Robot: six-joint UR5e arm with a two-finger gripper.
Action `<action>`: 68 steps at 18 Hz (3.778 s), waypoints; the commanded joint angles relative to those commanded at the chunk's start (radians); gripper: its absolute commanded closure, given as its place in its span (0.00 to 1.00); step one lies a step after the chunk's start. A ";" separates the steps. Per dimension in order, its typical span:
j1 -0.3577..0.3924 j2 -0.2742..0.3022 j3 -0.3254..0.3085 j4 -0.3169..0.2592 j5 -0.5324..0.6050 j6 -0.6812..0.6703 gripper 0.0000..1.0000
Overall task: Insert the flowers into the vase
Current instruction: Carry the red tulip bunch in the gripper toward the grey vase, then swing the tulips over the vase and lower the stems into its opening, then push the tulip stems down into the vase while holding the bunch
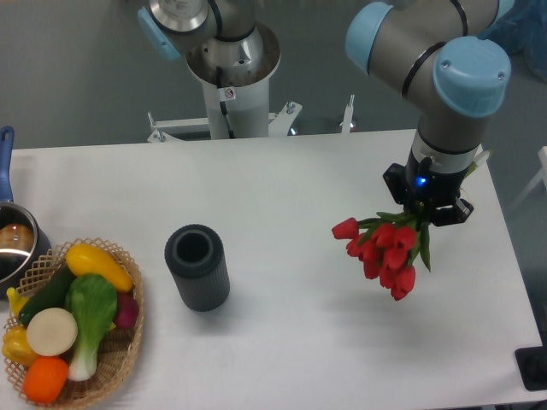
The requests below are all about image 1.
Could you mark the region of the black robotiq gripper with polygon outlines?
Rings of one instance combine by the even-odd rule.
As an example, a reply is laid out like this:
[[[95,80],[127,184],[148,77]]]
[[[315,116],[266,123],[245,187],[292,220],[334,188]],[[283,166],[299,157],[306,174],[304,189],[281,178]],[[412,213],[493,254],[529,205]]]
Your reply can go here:
[[[406,210],[433,212],[431,223],[435,226],[452,226],[465,223],[474,206],[461,199],[460,187],[470,165],[456,172],[441,167],[432,157],[418,159],[410,151],[406,166],[392,163],[383,173],[383,180],[392,199]]]

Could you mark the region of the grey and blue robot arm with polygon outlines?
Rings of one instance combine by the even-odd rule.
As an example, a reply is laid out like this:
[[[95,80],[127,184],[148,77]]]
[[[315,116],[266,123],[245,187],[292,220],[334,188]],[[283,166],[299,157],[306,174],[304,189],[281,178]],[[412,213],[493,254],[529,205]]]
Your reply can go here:
[[[419,1],[399,10],[378,1],[350,23],[347,56],[421,112],[406,164],[384,174],[403,217],[419,231],[472,213],[462,181],[511,72],[503,49],[479,35],[510,8],[509,1]],[[288,133],[298,111],[286,105],[269,112],[279,42],[256,19],[253,2],[148,1],[138,22],[164,58],[184,57],[201,82],[212,138]]]

